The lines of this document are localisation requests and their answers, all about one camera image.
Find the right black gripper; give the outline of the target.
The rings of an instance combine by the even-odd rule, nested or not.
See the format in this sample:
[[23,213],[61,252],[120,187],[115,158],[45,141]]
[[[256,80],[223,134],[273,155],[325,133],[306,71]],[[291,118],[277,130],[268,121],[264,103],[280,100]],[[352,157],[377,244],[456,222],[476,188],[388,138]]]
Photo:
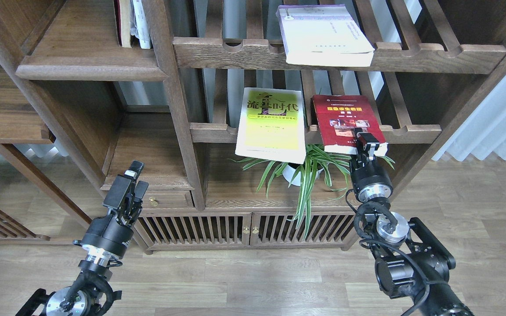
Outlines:
[[357,200],[368,202],[374,198],[389,198],[393,192],[392,182],[386,170],[373,160],[380,142],[362,128],[354,128],[354,134],[357,156],[351,156],[350,176]]

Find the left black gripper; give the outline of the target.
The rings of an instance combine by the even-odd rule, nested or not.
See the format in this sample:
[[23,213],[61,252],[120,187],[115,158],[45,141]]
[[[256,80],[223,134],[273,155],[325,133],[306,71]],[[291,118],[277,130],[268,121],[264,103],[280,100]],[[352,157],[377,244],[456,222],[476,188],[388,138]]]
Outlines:
[[[143,168],[142,162],[134,160],[124,174],[116,176],[103,202],[103,206],[109,209],[125,211],[127,226],[137,221],[142,211],[143,196],[149,186],[145,181],[137,182]],[[115,259],[122,259],[134,234],[132,228],[127,226],[120,224],[113,213],[95,218],[83,239],[74,240],[74,245],[102,248],[113,254]]]

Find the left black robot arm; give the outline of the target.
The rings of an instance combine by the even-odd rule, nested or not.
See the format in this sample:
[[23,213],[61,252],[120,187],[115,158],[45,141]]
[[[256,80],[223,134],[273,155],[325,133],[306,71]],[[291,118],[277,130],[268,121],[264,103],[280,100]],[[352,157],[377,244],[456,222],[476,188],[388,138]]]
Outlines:
[[110,284],[111,267],[121,266],[121,259],[133,237],[132,226],[142,211],[142,200],[148,183],[138,181],[144,164],[133,161],[130,168],[118,175],[103,205],[106,216],[95,218],[81,240],[73,244],[87,251],[79,262],[80,273],[72,286],[50,294],[40,288],[32,294],[19,316],[33,316],[42,305],[43,316],[102,316],[114,301],[121,299],[121,292]]

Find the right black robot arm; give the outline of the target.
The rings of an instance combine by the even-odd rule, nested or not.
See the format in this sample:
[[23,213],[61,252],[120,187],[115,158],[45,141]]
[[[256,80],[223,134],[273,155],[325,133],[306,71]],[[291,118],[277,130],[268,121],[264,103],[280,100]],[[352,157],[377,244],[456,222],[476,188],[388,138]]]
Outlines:
[[376,162],[380,143],[361,128],[354,129],[356,154],[350,160],[353,192],[360,202],[354,228],[360,245],[371,251],[382,292],[391,299],[410,297],[409,316],[471,316],[472,311],[448,285],[455,258],[416,217],[406,220],[390,211],[392,183]]

